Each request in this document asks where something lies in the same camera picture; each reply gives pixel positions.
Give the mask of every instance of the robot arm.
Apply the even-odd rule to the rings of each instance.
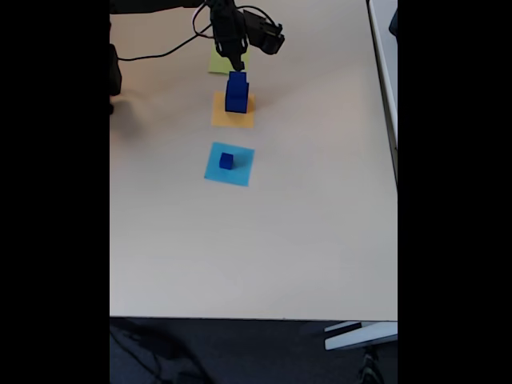
[[[210,8],[210,22],[214,31],[215,49],[228,58],[236,71],[244,70],[242,55],[247,52],[247,41],[266,54],[276,54],[285,41],[282,25],[236,7],[234,0],[109,0],[110,14],[148,14],[173,8]],[[110,96],[121,92],[121,71],[114,45],[110,44]]]

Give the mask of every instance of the sticky note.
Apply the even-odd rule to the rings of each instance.
[[[242,55],[242,61],[245,63],[247,70],[249,68],[249,47],[247,47],[247,52]],[[210,65],[208,66],[208,72],[214,74],[228,74],[233,69],[231,62],[228,58],[223,58],[220,54],[218,54],[215,49],[215,43],[211,46],[211,55],[210,55]]]
[[[254,94],[249,94],[247,113],[226,112],[226,93],[214,93],[214,106],[211,114],[212,126],[254,127]]]
[[[233,155],[232,169],[225,170],[219,166],[222,152]],[[254,150],[250,148],[214,142],[211,146],[208,164],[206,165],[205,178],[237,186],[248,186],[253,160]]]

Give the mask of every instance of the black cable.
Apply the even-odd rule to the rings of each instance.
[[[205,30],[207,30],[210,27],[211,27],[211,24],[208,24],[208,26],[206,26],[199,33],[202,34]],[[185,40],[184,42],[182,42],[179,46],[176,46],[175,48],[173,48],[169,52],[165,52],[164,54],[152,54],[150,56],[141,56],[140,58],[118,58],[118,59],[121,60],[122,62],[134,62],[135,60],[143,60],[144,58],[163,58],[164,56],[167,56],[168,54],[172,54],[173,52],[179,50],[182,46],[184,46],[185,44],[188,44],[189,42],[191,42],[195,38],[202,37],[200,34],[196,34],[196,35],[192,36],[188,40]]]
[[[144,364],[137,356],[135,356],[135,354],[129,350],[128,348],[126,348],[126,346],[124,346],[123,344],[121,344],[119,342],[119,340],[116,339],[116,337],[114,336],[114,334],[112,333],[112,330],[110,331],[110,336],[112,336],[112,339],[115,341],[115,343],[119,346],[119,348],[121,348],[122,350],[124,350],[129,356],[132,357],[133,360],[135,360],[136,362],[138,362],[138,364],[144,368],[145,370],[147,370],[154,378],[156,378],[157,380],[163,382],[163,380],[160,378],[159,375],[157,375],[151,368],[149,368],[146,364]]]
[[[195,29],[195,19],[196,17],[201,13],[201,11],[204,9],[204,7],[206,6],[206,2],[204,2],[198,9],[198,11],[196,12],[196,14],[192,17],[192,29],[194,30],[194,33],[198,36],[201,36],[202,38],[214,38],[213,36],[208,36],[206,34],[203,34],[202,32],[204,30],[202,30],[201,32],[197,32],[196,29]]]
[[[261,8],[258,8],[256,6],[237,6],[237,10],[241,10],[242,8],[251,8],[252,10],[257,10],[258,12],[261,12],[263,16],[269,19],[273,26],[276,26],[274,20],[272,20],[272,18]]]

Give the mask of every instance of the stacked blue cubes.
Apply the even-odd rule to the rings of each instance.
[[[226,88],[226,112],[247,113],[249,83],[246,72],[230,72]]]

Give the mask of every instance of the small blue cube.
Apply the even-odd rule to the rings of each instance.
[[[218,162],[218,166],[224,168],[225,170],[233,169],[233,155],[227,154],[226,152],[222,152],[221,160]]]

